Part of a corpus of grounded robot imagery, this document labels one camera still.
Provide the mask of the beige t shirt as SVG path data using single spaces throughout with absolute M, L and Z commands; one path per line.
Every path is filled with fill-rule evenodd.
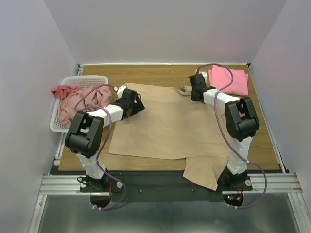
M 230 150 L 221 135 L 225 114 L 194 102 L 173 87 L 128 83 L 141 95 L 144 110 L 122 121 L 113 131 L 109 153 L 177 160 L 185 159 L 184 178 L 216 190 Z

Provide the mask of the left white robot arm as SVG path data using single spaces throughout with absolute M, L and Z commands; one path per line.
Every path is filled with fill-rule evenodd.
M 93 112 L 78 111 L 65 138 L 65 146 L 80 160 L 86 171 L 86 179 L 78 179 L 85 186 L 93 186 L 97 191 L 108 187 L 107 170 L 99 159 L 101 150 L 107 143 L 101 143 L 104 127 L 108 126 L 108 136 L 112 123 L 127 119 L 145 109 L 141 95 L 125 85 L 117 91 L 118 99 L 106 107 Z

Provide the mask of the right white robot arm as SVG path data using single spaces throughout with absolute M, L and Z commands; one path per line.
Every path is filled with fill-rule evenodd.
M 253 102 L 249 97 L 233 97 L 215 87 L 207 87 L 202 74 L 192 75 L 189 79 L 192 101 L 209 104 L 215 110 L 225 112 L 226 131 L 231 137 L 231 152 L 225 171 L 220 176 L 220 184 L 228 189 L 235 189 L 248 179 L 249 147 L 260 127 Z

